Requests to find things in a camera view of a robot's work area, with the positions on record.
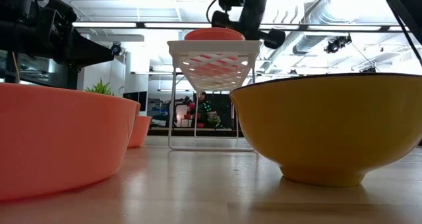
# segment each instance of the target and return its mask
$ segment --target bowl base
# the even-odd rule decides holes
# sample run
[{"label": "bowl base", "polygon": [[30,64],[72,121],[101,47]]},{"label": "bowl base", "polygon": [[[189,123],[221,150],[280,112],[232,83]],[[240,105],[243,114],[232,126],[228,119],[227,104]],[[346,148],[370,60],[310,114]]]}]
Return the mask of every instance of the bowl base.
[{"label": "bowl base", "polygon": [[363,180],[365,174],[351,171],[315,171],[291,167],[280,167],[283,176],[294,182],[331,187],[357,186]]}]

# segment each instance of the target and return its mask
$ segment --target yellow bowl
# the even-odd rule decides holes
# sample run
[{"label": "yellow bowl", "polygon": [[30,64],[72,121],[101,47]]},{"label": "yellow bowl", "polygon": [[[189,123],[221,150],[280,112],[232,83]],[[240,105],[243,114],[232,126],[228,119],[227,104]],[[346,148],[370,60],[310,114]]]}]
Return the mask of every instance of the yellow bowl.
[{"label": "yellow bowl", "polygon": [[327,74],[230,94],[249,144],[287,179],[355,186],[422,138],[422,76]]}]

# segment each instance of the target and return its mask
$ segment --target camera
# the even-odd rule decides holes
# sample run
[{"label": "camera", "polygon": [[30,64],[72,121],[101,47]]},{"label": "camera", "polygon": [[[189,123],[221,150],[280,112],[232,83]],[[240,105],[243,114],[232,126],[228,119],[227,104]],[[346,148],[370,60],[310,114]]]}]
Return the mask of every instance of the camera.
[{"label": "camera", "polygon": [[350,34],[348,36],[339,36],[328,40],[328,45],[324,48],[327,53],[337,53],[340,49],[352,42]]}]

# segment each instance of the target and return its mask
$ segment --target table surface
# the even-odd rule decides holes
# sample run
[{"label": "table surface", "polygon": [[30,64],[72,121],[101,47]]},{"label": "table surface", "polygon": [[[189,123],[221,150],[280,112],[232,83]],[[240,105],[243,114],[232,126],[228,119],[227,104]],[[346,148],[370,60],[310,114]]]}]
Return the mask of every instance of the table surface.
[{"label": "table surface", "polygon": [[[175,138],[178,145],[247,146]],[[127,151],[102,182],[0,203],[0,223],[422,223],[422,149],[370,172],[361,186],[291,182],[256,153],[173,152],[166,137]]]}]

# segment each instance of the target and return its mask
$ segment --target green plant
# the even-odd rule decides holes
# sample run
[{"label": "green plant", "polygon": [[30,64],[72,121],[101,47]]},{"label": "green plant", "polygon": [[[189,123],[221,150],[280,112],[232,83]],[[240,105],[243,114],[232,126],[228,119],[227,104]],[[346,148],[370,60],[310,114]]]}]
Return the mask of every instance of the green plant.
[{"label": "green plant", "polygon": [[218,115],[210,115],[209,117],[208,117],[208,122],[211,124],[211,125],[218,125],[219,123],[221,123],[221,119],[220,119],[220,116],[218,116]]},{"label": "green plant", "polygon": [[100,79],[100,82],[97,83],[93,88],[85,89],[85,92],[94,92],[98,94],[114,96],[114,93],[111,91],[110,82],[103,84],[102,79]]}]

